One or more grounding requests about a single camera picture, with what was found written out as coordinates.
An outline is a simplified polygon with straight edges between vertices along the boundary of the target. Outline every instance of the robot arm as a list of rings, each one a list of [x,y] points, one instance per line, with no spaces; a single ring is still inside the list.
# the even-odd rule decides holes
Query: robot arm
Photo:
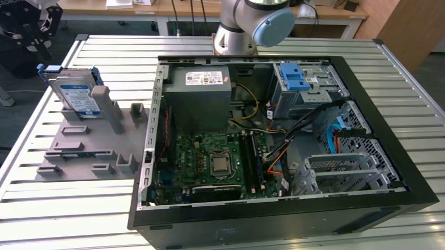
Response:
[[[283,41],[294,24],[289,0],[220,1],[215,51],[220,55],[251,55],[255,44],[271,47]]]
[[[49,38],[56,35],[63,10],[56,0],[0,1],[0,35],[9,44],[37,52],[43,60],[51,60]],[[41,9],[48,12],[39,25]]]

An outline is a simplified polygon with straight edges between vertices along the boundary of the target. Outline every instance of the white box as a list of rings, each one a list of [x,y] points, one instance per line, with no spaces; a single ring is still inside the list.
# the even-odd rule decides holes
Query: white box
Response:
[[[134,4],[152,5],[155,0],[132,0]]]
[[[337,0],[315,0],[315,5],[334,7]]]
[[[107,0],[107,9],[130,9],[132,8],[132,0]]]

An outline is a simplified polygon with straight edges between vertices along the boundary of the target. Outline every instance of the ram slot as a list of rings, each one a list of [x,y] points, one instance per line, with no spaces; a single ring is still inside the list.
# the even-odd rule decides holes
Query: ram slot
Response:
[[[250,193],[255,193],[257,189],[259,188],[259,180],[257,175],[257,164],[254,158],[251,135],[245,134],[241,135],[238,138],[239,138],[246,190]]]
[[[255,136],[251,135],[250,138],[251,138],[251,148],[253,148],[253,152],[254,152],[254,165],[255,165],[257,179],[258,179],[259,187],[263,190],[266,187],[263,185],[265,177],[263,177],[263,169],[262,169],[262,160],[261,160],[259,154],[258,154]]]

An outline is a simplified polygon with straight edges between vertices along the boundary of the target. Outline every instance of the blue clip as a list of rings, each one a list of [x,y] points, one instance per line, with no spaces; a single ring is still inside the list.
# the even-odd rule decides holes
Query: blue clip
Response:
[[[279,64],[287,90],[310,90],[311,86],[306,83],[305,72],[299,69],[297,63],[285,62]]]
[[[44,72],[44,65],[39,64],[37,65],[37,74],[39,74],[40,78],[43,79],[44,83],[47,84],[47,86],[49,86],[48,81],[47,81],[45,77],[43,76],[43,72]]]
[[[45,77],[43,76],[43,73],[60,73],[61,69],[63,67],[60,65],[48,65],[47,68],[44,68],[43,64],[37,65],[37,74],[43,79],[44,83],[47,84],[47,86],[49,86],[49,83]]]
[[[96,67],[91,68],[92,75],[96,77],[96,84],[103,85],[104,81],[102,80],[99,69]]]

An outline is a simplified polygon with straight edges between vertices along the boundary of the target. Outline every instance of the yellow cable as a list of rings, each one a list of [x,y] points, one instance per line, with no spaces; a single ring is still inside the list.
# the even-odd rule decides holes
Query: yellow cable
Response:
[[[255,97],[255,95],[253,94],[253,92],[246,88],[246,86],[243,86],[242,84],[239,84],[239,83],[237,83],[237,85],[239,86],[239,87],[242,87],[247,92],[249,92],[249,94],[251,95],[251,97],[254,98],[254,100],[255,100],[255,110],[254,110],[254,112],[249,115],[249,116],[246,116],[246,117],[238,117],[238,118],[230,118],[229,120],[231,120],[231,121],[242,121],[242,120],[247,120],[249,118],[251,118],[254,115],[257,115],[257,113],[258,113],[258,109],[259,109],[259,104],[258,104],[258,100],[257,100],[257,97]]]

